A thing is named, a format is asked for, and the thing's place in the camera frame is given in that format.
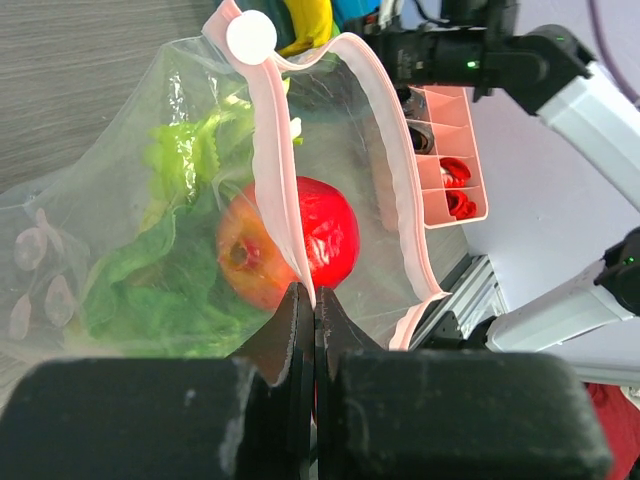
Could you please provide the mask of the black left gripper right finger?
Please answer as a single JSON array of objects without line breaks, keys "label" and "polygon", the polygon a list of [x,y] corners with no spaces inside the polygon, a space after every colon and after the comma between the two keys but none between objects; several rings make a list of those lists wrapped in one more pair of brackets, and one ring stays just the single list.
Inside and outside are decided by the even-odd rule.
[{"label": "black left gripper right finger", "polygon": [[603,479],[613,462],[582,382],[557,357],[387,351],[316,294],[322,479]]}]

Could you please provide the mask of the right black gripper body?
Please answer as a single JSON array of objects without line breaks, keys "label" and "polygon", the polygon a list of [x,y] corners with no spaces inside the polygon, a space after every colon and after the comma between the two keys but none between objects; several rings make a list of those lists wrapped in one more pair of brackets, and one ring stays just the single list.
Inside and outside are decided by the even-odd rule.
[{"label": "right black gripper body", "polygon": [[462,86],[489,95],[504,86],[499,60],[515,29],[513,1],[443,1],[437,18],[415,6],[423,22],[413,29],[402,25],[399,1],[383,1],[344,29],[365,41],[397,88]]}]

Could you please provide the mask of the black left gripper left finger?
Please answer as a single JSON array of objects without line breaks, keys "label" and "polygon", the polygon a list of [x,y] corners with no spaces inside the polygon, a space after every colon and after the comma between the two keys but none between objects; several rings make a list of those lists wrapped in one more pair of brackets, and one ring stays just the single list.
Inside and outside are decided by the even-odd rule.
[{"label": "black left gripper left finger", "polygon": [[305,479],[313,308],[290,285],[227,358],[56,359],[1,416],[5,479]]}]

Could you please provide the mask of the green lettuce head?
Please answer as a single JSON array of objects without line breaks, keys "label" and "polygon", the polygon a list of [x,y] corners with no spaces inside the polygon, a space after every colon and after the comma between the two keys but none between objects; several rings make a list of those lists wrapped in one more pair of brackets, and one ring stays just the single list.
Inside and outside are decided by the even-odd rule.
[{"label": "green lettuce head", "polygon": [[242,300],[220,272],[216,231],[230,200],[254,183],[254,106],[246,89],[201,117],[179,99],[136,98],[106,144],[145,174],[148,197],[131,240],[99,259],[66,340],[100,354],[224,356],[273,311]]}]

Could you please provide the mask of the peach apple toy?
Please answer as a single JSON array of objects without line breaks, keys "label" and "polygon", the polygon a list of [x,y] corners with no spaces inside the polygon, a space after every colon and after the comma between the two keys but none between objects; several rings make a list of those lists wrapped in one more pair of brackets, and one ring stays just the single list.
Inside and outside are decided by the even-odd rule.
[{"label": "peach apple toy", "polygon": [[216,231],[220,272],[250,305],[273,311],[292,282],[337,288],[360,256],[354,209],[335,187],[298,176],[287,193],[248,184]]}]

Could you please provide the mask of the clear pink-dotted zip bag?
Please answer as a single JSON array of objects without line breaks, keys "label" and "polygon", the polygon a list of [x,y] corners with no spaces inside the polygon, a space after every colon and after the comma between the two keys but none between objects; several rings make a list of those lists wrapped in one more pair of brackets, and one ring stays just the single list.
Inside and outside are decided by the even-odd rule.
[{"label": "clear pink-dotted zip bag", "polygon": [[358,36],[285,60],[231,1],[71,168],[1,197],[1,352],[222,357],[294,281],[404,349],[443,297],[394,87]]}]

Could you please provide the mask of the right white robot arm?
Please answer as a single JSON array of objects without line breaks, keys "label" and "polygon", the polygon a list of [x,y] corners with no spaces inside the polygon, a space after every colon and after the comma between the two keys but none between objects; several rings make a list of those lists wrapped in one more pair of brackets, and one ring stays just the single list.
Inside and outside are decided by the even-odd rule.
[{"label": "right white robot arm", "polygon": [[[639,209],[639,97],[623,82],[606,48],[595,2],[587,5],[595,49],[568,28],[548,24],[517,34],[515,1],[445,1],[438,17],[412,29],[398,1],[381,1],[348,19],[344,30],[363,40],[397,89],[469,87],[475,99],[502,90],[529,116],[572,148],[574,167],[531,142],[513,189],[571,233],[575,219],[604,216],[585,172]],[[597,330],[639,317],[639,233],[632,230],[580,274],[521,306],[479,324],[474,342],[495,352],[549,352]]]}]

